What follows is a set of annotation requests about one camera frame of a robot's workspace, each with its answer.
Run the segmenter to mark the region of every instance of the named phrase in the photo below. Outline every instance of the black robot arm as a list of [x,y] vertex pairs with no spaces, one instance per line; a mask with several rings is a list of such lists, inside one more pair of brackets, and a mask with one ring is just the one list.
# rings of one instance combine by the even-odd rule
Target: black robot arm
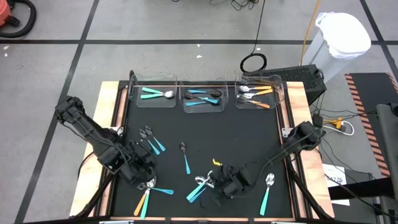
[[72,96],[55,107],[60,123],[70,123],[93,146],[98,162],[111,174],[120,174],[129,184],[137,185],[155,177],[154,156],[134,144],[118,143],[118,134],[102,128],[86,115],[83,102]]

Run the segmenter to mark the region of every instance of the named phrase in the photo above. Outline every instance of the orange vacuum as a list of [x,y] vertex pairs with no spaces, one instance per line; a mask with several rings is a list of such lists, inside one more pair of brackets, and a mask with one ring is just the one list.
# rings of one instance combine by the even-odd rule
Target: orange vacuum
[[[29,20],[27,21],[25,27],[17,32],[1,32],[2,26],[10,25],[13,27],[19,27],[20,25],[20,20],[11,15],[11,9],[14,8],[16,2],[28,5],[30,8]],[[0,0],[0,37],[17,38],[28,34],[35,24],[36,16],[36,8],[29,0]]]

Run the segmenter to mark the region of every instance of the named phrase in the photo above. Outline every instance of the concrete floor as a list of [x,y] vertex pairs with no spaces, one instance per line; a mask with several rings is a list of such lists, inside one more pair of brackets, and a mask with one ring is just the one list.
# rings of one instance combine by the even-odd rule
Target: concrete floor
[[[61,94],[79,96],[92,116],[101,82],[126,80],[130,69],[143,75],[173,73],[180,80],[216,77],[233,80],[241,74],[239,63],[253,45],[202,42],[254,39],[261,11],[261,4],[256,4],[251,11],[237,12],[227,2],[211,6],[205,0],[32,2],[38,11],[32,32],[19,40],[0,39],[1,223],[51,220],[69,215],[85,143],[69,130],[52,123],[53,108]],[[259,39],[303,40],[315,3],[316,0],[267,1]],[[381,38],[397,40],[398,2],[366,0],[366,4]],[[386,59],[386,49],[392,57],[398,57],[398,46],[396,42],[380,45],[381,38],[371,26],[360,0],[322,1],[319,12],[330,11],[354,15],[371,39],[378,40],[365,55],[326,84],[328,91],[323,108],[356,111],[343,74],[395,72],[397,76],[396,65]],[[14,10],[15,16],[23,21],[28,13],[29,10],[20,5]],[[310,39],[315,33],[313,28]],[[183,44],[182,40],[190,39],[197,41]],[[134,40],[153,41],[140,44]],[[166,44],[163,40],[178,41]],[[268,69],[281,68],[299,63],[301,42],[273,44],[276,42],[270,41],[258,47],[268,58]],[[253,59],[248,63],[247,70],[250,70],[259,67],[260,62]],[[335,154],[352,168],[380,177],[359,118],[350,121],[356,129],[354,136],[329,134],[326,139]],[[51,141],[45,142],[46,135]],[[32,194],[26,193],[28,185]]]

